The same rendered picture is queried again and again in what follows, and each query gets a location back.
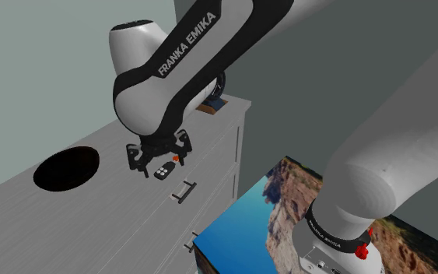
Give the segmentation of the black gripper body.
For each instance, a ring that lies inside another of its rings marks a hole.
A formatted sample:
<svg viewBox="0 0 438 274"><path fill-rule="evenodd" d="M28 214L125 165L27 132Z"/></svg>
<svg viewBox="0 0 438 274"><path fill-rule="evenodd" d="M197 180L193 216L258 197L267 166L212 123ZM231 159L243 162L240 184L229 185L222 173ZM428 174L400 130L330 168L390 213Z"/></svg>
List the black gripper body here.
<svg viewBox="0 0 438 274"><path fill-rule="evenodd" d="M167 153L177 153L178 146L174 134L140 135L141 151L146 156L162 156Z"/></svg>

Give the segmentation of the grey chest of drawers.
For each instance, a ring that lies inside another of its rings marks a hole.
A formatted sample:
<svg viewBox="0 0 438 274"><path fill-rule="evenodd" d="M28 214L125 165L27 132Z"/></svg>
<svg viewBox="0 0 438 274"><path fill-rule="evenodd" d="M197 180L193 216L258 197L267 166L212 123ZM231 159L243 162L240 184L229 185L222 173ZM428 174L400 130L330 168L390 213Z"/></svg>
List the grey chest of drawers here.
<svg viewBox="0 0 438 274"><path fill-rule="evenodd" d="M129 168L138 139L113 121L81 140L100 155L85 184L45 191L33 169L0 184L0 274L195 274L193 239L237 199L250 105L192 112L192 151L163 181Z"/></svg>

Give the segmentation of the landscape patterned robot stand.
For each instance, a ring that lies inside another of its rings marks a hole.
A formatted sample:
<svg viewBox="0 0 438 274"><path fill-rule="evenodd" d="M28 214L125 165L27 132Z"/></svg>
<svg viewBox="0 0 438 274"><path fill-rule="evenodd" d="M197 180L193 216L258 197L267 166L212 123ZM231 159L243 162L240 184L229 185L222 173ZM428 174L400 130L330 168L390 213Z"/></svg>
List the landscape patterned robot stand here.
<svg viewBox="0 0 438 274"><path fill-rule="evenodd" d="M322 187L314 170L286 156L193 241L199 274L350 274L293 228ZM359 274L438 274L438 240L389 215L372 224L369 258Z"/></svg>

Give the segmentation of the black bowl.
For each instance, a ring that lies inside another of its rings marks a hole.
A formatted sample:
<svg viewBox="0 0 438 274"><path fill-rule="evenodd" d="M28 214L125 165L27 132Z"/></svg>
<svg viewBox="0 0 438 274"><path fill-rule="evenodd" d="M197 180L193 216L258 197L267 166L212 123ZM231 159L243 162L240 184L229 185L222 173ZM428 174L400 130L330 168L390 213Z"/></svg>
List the black bowl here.
<svg viewBox="0 0 438 274"><path fill-rule="evenodd" d="M68 191L86 183L98 170L99 153L89 146L64 149L43 161L33 182L46 191Z"/></svg>

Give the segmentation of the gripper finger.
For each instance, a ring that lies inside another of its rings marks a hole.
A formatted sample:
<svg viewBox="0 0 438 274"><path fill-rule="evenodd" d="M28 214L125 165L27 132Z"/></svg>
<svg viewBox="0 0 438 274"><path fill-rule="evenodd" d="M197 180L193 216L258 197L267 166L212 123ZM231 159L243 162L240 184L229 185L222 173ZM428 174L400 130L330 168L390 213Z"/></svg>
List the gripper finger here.
<svg viewBox="0 0 438 274"><path fill-rule="evenodd" d="M178 144L174 143L171 147L171 152L177 156L180 165L183 166L184 158L189 152L192 151L191 140L184 129L178 131L175 137L178 141L182 142L183 145L179 146Z"/></svg>
<svg viewBox="0 0 438 274"><path fill-rule="evenodd" d="M142 172L145 177L149 177L147 165L149 164L149 155L142 152L141 146L136 144L127 144L126 153L128 165L131 170Z"/></svg>

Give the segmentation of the black remote control orange tip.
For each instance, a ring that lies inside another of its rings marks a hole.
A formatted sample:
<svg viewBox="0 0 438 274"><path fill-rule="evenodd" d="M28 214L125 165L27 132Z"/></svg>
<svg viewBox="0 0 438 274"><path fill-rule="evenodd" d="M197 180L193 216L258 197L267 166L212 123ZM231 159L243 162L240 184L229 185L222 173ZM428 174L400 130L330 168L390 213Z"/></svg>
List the black remote control orange tip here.
<svg viewBox="0 0 438 274"><path fill-rule="evenodd" d="M156 170L156 172L153 174L154 177L161 181L165 180L170 175L170 173L174 170L177 163L179 162L180 162L180 157L173 156L171 161L165 162L160 168Z"/></svg>

